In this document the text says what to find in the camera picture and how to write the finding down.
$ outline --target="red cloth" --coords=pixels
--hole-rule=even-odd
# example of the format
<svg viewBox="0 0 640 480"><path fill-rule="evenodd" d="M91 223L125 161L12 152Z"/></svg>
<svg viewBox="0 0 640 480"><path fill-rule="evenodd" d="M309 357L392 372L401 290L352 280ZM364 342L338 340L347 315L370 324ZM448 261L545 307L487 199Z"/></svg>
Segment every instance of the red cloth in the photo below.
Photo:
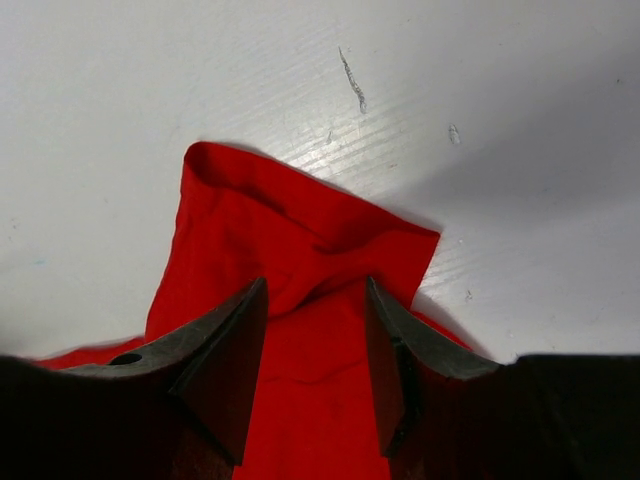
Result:
<svg viewBox="0 0 640 480"><path fill-rule="evenodd" d="M366 358L365 278L409 307L438 234L276 161L211 143L187 151L181 193L145 341L258 276L268 280L269 324L234 478L388 479ZM92 361L84 352L48 365Z"/></svg>

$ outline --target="white surface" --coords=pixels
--hole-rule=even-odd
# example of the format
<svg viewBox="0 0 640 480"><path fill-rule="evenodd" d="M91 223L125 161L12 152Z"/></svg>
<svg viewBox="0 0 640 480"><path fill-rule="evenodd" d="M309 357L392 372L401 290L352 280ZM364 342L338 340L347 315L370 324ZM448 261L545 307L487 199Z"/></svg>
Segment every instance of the white surface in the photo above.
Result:
<svg viewBox="0 0 640 480"><path fill-rule="evenodd" d="M416 303L493 358L640 349L637 0L1 10L0 351L142 332L197 139L439 226Z"/></svg>

